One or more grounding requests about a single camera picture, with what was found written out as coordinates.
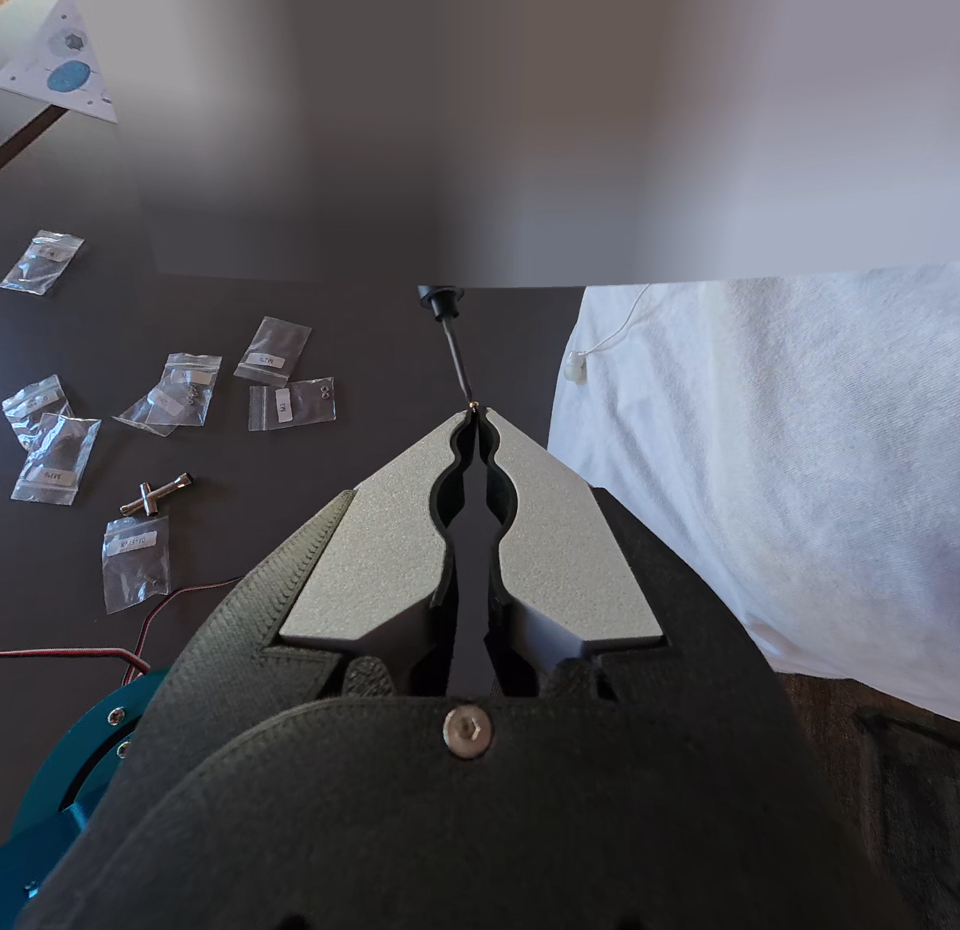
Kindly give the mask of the person's white shirt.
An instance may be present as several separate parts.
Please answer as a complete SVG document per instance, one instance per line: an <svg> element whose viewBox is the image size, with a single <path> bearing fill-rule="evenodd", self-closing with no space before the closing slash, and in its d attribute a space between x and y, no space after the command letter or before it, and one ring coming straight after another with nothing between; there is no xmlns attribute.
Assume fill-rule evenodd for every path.
<svg viewBox="0 0 960 930"><path fill-rule="evenodd" d="M959 712L958 263L586 288L548 449L772 667Z"/></svg>

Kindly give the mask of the dark desk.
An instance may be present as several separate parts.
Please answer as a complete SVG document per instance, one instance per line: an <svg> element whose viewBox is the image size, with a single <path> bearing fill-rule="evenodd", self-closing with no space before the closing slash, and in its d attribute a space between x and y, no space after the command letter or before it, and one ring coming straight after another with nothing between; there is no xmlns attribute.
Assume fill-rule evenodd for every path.
<svg viewBox="0 0 960 930"><path fill-rule="evenodd" d="M74 413L102 425L74 504L18 504L25 455L2 420L4 649L134 645L146 607L105 612L101 541L141 483L193 475L164 505L174 586L219 582L464 405L411 284L158 273L113 124L69 112L2 169L3 273L39 229L85 243L47 295L2 291L2 397L56 373ZM334 377L335 422L248 431L234 370L265 316L311 328L293 378ZM222 357L203 426L159 436L115 420L182 352Z"/></svg>

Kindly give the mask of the black screwdriver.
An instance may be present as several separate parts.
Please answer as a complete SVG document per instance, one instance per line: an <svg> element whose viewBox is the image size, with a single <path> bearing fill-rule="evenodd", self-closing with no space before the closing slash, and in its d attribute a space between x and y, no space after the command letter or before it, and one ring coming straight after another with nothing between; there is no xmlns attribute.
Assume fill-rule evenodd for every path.
<svg viewBox="0 0 960 930"><path fill-rule="evenodd" d="M432 313L435 321L442 328L463 399L469 407L470 401L475 400L474 393L453 326L453 322L459 316L457 304L462 299L464 291L462 288L447 285L418 285L416 291L420 305Z"/></svg>

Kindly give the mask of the small clear plastic bag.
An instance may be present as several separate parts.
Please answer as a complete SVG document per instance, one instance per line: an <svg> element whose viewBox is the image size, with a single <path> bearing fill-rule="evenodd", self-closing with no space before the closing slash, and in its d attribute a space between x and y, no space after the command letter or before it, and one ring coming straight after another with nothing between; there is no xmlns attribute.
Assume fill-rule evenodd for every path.
<svg viewBox="0 0 960 930"><path fill-rule="evenodd" d="M101 425L100 419L44 412L10 498L70 506Z"/></svg>
<svg viewBox="0 0 960 930"><path fill-rule="evenodd" d="M285 388L310 334L308 326L265 316L234 376Z"/></svg>
<svg viewBox="0 0 960 930"><path fill-rule="evenodd" d="M2 408L18 443L26 452L31 450L44 414L73 417L65 389L56 373L25 385L16 394L6 398Z"/></svg>
<svg viewBox="0 0 960 930"><path fill-rule="evenodd" d="M170 354L158 383L114 420L160 437L204 426L221 363L220 356Z"/></svg>
<svg viewBox="0 0 960 930"><path fill-rule="evenodd" d="M1 282L3 289L44 296L84 244L66 233L39 230Z"/></svg>
<svg viewBox="0 0 960 930"><path fill-rule="evenodd" d="M274 431L336 420L334 378L249 388L247 429Z"/></svg>
<svg viewBox="0 0 960 930"><path fill-rule="evenodd" d="M171 593L169 519L131 516L106 525L102 540L106 614Z"/></svg>

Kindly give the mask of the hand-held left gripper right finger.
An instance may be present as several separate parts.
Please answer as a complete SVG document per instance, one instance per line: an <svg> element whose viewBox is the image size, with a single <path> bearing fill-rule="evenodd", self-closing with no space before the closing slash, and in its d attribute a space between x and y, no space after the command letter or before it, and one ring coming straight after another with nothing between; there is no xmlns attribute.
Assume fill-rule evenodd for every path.
<svg viewBox="0 0 960 930"><path fill-rule="evenodd" d="M492 409L480 411L491 548L485 644L507 696L564 660L656 646L663 630L594 489Z"/></svg>

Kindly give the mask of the printed paper sheet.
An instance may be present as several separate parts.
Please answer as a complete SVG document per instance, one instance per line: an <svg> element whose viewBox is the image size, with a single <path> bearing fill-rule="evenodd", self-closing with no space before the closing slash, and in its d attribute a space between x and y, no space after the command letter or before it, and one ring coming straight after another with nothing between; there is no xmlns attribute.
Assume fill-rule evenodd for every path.
<svg viewBox="0 0 960 930"><path fill-rule="evenodd" d="M116 123L113 102L74 0L57 0L25 48L1 71L1 87L48 105Z"/></svg>

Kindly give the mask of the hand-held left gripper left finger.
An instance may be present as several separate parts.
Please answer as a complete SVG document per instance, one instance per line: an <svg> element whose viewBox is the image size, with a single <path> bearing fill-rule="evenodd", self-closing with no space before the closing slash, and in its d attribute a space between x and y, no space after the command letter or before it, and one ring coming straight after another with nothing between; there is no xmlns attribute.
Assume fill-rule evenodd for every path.
<svg viewBox="0 0 960 930"><path fill-rule="evenodd" d="M457 412L356 487L283 643L375 657L400 692L446 694L458 605L449 527L475 438L475 412Z"/></svg>

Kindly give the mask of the blue toy robot arm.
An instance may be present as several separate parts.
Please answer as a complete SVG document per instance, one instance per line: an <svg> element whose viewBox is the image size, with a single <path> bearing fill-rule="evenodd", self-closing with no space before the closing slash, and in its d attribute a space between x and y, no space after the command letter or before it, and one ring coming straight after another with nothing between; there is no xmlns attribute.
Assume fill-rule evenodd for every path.
<svg viewBox="0 0 960 930"><path fill-rule="evenodd" d="M1 927L12 928L46 876L90 822L167 669L150 672L89 709L30 781L1 847Z"/></svg>

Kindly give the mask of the metal cross wrench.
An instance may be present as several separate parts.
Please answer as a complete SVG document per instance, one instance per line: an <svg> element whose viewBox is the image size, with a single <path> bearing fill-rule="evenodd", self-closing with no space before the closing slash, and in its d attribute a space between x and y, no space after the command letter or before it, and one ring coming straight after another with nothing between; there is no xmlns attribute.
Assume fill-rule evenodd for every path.
<svg viewBox="0 0 960 930"><path fill-rule="evenodd" d="M171 494L185 489L193 484L189 473L183 473L163 485L153 488L150 483L142 482L139 485L138 497L119 508L121 516L155 516L160 510L160 503Z"/></svg>

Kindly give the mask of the white drawstring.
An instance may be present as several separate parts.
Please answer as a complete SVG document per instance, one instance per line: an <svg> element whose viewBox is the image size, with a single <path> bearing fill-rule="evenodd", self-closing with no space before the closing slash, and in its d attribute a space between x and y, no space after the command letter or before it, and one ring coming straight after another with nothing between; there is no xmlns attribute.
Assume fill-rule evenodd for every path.
<svg viewBox="0 0 960 930"><path fill-rule="evenodd" d="M565 380L578 385L586 382L588 376L587 363L589 358L595 353L602 351L608 345L614 344L627 330L641 301L652 287L653 284L649 283L641 287L635 299L630 304L630 309L627 311L621 323L613 331L585 350L571 349L568 351L562 365L562 374Z"/></svg>

